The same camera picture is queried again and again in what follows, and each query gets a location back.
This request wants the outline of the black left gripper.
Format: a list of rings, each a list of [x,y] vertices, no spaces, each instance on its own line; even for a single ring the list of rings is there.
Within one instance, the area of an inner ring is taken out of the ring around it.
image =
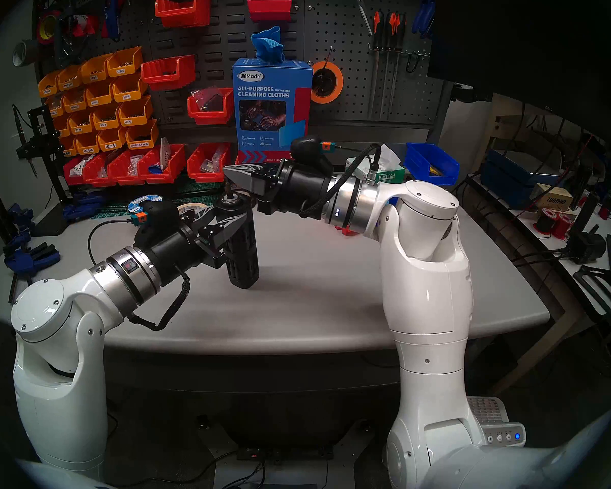
[[[213,205],[185,203],[181,205],[181,220],[186,224],[210,224],[216,218]],[[219,269],[226,261],[225,253],[215,245],[232,239],[248,219],[247,213],[226,219],[199,229],[199,236],[182,228],[150,244],[150,262],[160,277],[160,285],[166,286],[181,273],[205,264]]]

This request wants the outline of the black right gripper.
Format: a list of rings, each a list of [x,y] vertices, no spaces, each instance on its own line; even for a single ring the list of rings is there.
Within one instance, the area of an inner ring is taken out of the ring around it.
[[[280,163],[244,163],[225,166],[226,177],[238,175],[237,185],[259,195],[259,213],[300,214],[315,205],[335,184],[337,175],[322,173],[294,160]]]

